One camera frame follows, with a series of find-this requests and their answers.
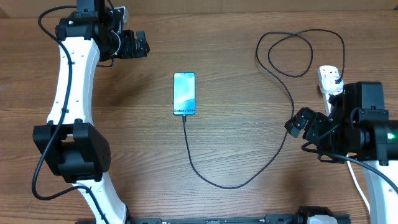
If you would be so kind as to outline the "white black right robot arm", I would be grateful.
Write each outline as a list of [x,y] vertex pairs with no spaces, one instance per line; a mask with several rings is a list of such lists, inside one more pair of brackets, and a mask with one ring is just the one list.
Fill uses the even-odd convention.
[[361,166],[371,223],[397,223],[397,121],[389,119],[382,83],[345,84],[329,102],[329,115],[301,108],[285,128],[302,134],[302,150],[320,161]]

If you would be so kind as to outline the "blue Galaxy smartphone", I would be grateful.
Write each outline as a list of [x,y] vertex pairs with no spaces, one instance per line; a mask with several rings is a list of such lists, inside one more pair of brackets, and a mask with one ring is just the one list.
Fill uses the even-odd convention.
[[195,115],[195,73],[174,74],[173,114],[175,116]]

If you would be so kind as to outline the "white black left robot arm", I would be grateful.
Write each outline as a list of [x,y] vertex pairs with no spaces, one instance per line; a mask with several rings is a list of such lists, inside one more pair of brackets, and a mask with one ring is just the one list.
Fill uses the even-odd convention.
[[39,165],[79,191],[95,223],[132,223],[109,176],[109,142],[94,127],[93,81],[98,67],[116,59],[142,58],[149,53],[144,31],[124,29],[129,12],[111,1],[78,1],[71,14],[51,33],[60,49],[60,69],[52,109],[32,137],[40,151]]

